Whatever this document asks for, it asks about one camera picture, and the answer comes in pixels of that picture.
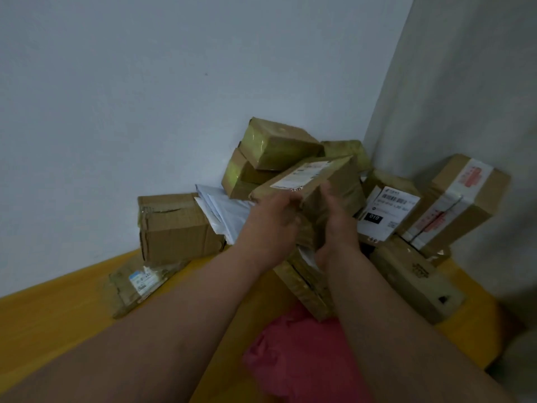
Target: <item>barcode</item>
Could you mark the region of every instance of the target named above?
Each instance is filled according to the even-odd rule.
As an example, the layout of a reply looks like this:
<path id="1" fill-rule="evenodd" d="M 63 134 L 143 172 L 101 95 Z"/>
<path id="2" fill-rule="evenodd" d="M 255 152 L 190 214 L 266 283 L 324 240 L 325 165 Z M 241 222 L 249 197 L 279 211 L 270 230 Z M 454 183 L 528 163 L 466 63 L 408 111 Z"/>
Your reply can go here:
<path id="1" fill-rule="evenodd" d="M 382 197 L 388 199 L 389 201 L 395 201 L 397 203 L 402 203 L 403 205 L 406 204 L 406 200 L 404 200 L 402 198 L 398 198 L 396 196 L 391 196 L 391 195 L 388 195 L 388 194 L 382 194 Z"/>

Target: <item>person's right hand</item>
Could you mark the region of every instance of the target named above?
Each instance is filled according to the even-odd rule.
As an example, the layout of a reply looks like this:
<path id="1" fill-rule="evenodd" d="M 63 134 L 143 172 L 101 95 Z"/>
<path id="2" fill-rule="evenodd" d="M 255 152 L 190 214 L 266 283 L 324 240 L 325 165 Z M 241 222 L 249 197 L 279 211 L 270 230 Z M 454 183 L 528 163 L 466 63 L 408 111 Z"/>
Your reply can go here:
<path id="1" fill-rule="evenodd" d="M 320 186 L 321 194 L 329 216 L 326 222 L 325 243 L 315 253 L 315 262 L 321 269 L 326 269 L 329 258 L 338 251 L 358 250 L 358 232 L 356 219 L 348 215 L 341 200 L 333 191 L 330 182 L 323 182 Z"/>

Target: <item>person's left hand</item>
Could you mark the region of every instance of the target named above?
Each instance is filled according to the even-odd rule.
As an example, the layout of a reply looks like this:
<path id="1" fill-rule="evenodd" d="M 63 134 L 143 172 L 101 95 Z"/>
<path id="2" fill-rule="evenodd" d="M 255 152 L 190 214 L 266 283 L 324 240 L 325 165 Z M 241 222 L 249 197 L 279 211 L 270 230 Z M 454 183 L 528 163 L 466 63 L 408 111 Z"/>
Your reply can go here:
<path id="1" fill-rule="evenodd" d="M 233 250 L 261 274 L 283 262 L 295 247 L 302 194 L 282 190 L 254 206 Z"/>

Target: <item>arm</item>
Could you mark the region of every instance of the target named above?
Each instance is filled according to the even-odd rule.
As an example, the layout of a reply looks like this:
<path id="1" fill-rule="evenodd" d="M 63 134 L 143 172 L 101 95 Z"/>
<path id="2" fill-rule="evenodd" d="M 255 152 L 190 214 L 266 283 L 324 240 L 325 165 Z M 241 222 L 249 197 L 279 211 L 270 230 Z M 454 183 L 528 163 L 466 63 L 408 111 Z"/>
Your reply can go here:
<path id="1" fill-rule="evenodd" d="M 378 402 L 513 402 L 389 286 L 358 246 L 356 221 L 322 187 L 330 210 L 317 262 L 347 340 Z"/>
<path id="2" fill-rule="evenodd" d="M 230 250 L 0 401 L 188 401 L 242 298 L 292 251 L 298 223 L 289 210 L 299 199 L 286 191 L 255 206 Z"/>

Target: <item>hand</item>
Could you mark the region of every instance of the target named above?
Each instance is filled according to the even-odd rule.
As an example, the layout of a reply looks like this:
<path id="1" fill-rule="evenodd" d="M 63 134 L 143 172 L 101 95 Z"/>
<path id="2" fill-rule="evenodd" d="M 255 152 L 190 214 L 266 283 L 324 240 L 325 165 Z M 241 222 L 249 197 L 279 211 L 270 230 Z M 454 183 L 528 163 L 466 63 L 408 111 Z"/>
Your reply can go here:
<path id="1" fill-rule="evenodd" d="M 250 211 L 233 249 L 259 273 L 283 262 L 295 247 L 302 194 L 282 190 L 263 198 Z"/>
<path id="2" fill-rule="evenodd" d="M 339 250 L 358 250 L 358 232 L 356 220 L 347 214 L 339 197 L 333 192 L 330 182 L 320 186 L 321 194 L 328 208 L 328 221 L 325 228 L 325 243 L 315 253 L 315 263 L 321 269 L 326 269 L 330 256 Z"/>

